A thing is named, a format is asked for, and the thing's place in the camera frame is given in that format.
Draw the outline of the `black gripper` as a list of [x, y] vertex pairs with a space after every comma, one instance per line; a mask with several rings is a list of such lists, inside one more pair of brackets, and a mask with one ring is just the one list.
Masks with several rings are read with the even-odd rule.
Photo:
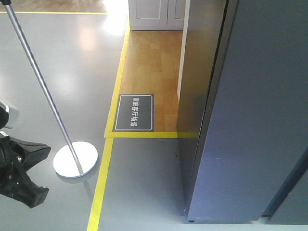
[[[0, 132], [0, 193], [20, 201], [29, 208], [42, 204], [49, 188], [37, 186], [27, 175], [37, 163], [45, 160], [51, 147], [43, 143], [22, 141], [10, 138], [5, 132]], [[22, 164], [13, 161], [22, 157]]]

